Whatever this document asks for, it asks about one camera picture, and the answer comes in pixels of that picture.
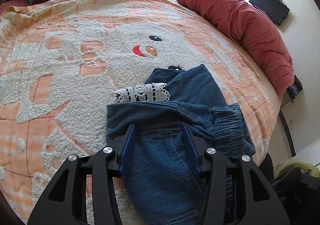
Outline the blue denim pants lace trim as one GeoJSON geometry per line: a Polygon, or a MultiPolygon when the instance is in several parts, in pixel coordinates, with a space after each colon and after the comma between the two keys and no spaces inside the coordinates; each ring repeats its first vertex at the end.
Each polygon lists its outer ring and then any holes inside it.
{"type": "Polygon", "coordinates": [[[238,104],[228,105],[204,65],[190,70],[156,68],[142,85],[112,92],[108,142],[137,128],[123,183],[147,224],[194,224],[204,180],[191,172],[182,126],[226,156],[252,156],[255,147],[238,104]]]}

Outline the orange white bear blanket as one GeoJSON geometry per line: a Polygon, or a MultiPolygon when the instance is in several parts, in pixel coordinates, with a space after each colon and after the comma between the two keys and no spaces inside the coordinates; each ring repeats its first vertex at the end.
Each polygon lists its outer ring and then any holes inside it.
{"type": "Polygon", "coordinates": [[[71,153],[106,144],[111,92],[204,64],[238,103],[260,163],[280,99],[241,46],[174,0],[52,0],[1,15],[1,192],[26,222],[71,153]]]}

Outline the red rolled duvet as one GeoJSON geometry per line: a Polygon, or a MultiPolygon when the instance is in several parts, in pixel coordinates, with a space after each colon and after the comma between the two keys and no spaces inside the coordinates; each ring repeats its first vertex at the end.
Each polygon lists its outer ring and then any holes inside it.
{"type": "Polygon", "coordinates": [[[177,0],[240,44],[278,95],[294,83],[292,58],[274,23],[244,0],[177,0]]]}

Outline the black monitor screen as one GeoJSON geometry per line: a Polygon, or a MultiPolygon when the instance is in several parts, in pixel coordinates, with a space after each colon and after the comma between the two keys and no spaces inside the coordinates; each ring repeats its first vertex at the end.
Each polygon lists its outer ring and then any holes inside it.
{"type": "Polygon", "coordinates": [[[249,3],[264,13],[277,26],[281,26],[290,11],[282,0],[249,0],[249,3]]]}

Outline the pink quilted pillow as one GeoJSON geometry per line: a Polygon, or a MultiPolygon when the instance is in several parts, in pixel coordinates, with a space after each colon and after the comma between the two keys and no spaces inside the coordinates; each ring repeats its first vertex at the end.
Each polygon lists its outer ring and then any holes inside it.
{"type": "Polygon", "coordinates": [[[0,15],[3,14],[3,12],[8,8],[8,7],[11,7],[11,6],[15,6],[15,7],[26,7],[26,6],[29,6],[30,3],[26,0],[10,0],[10,1],[7,1],[7,2],[4,2],[1,4],[0,6],[0,15]]]}

